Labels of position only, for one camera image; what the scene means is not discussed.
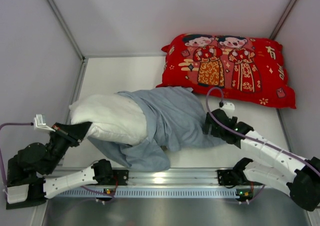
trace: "pillow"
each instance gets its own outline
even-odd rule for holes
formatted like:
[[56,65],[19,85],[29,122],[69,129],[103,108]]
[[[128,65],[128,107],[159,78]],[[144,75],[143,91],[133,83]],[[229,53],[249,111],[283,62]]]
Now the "pillow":
[[86,137],[137,145],[147,137],[147,120],[134,100],[112,95],[92,95],[74,102],[71,124],[92,122]]
[[[206,94],[217,86],[224,96],[267,107],[296,108],[282,45],[265,38],[182,34],[167,52],[162,84],[157,87],[192,87]],[[220,96],[218,91],[213,96]]]

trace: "red pillow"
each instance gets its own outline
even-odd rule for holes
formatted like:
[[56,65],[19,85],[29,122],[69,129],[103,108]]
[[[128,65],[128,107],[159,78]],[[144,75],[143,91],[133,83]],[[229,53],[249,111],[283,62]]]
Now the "red pillow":
[[295,92],[287,86],[282,45],[276,41],[182,34],[162,50],[167,55],[162,84],[157,87],[192,87],[195,93],[206,94],[217,86],[225,98],[296,108]]

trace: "cartoon couple print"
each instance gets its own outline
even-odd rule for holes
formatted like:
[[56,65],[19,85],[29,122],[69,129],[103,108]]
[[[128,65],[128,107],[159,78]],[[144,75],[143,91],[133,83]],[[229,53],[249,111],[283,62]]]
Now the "cartoon couple print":
[[246,93],[261,91],[261,77],[253,58],[255,53],[244,46],[247,39],[235,36],[218,36],[219,47],[210,45],[215,38],[210,35],[191,34],[182,41],[187,47],[194,47],[193,61],[200,62],[197,82],[201,86],[225,87],[225,70],[221,61],[220,47],[232,49],[228,60],[234,63],[231,87]]

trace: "cartoon face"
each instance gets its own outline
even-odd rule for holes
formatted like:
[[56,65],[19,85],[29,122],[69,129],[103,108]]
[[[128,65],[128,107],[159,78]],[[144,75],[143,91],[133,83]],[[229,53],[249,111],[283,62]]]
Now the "cartoon face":
[[191,47],[205,47],[207,45],[209,45],[212,41],[214,40],[214,38],[209,38],[209,37],[199,37],[199,38],[195,38],[193,40],[190,40],[189,42],[186,42],[185,45],[191,46]]
[[247,43],[247,39],[238,39],[236,37],[226,37],[224,42],[219,42],[220,45],[230,48],[241,48]]

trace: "white wall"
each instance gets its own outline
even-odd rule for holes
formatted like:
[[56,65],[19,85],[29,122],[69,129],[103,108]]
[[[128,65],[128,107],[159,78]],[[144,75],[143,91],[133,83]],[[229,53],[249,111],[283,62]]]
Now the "white wall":
[[320,158],[320,0],[299,0],[280,31],[296,110],[281,110],[293,150]]
[[55,0],[82,52],[159,55],[181,33],[269,37],[289,0]]
[[[0,124],[31,122],[36,113],[50,124],[63,121],[80,60],[45,0],[0,0],[0,8]],[[4,128],[5,165],[19,149],[47,139],[32,127]],[[5,210],[0,194],[0,224],[29,225],[34,209]]]

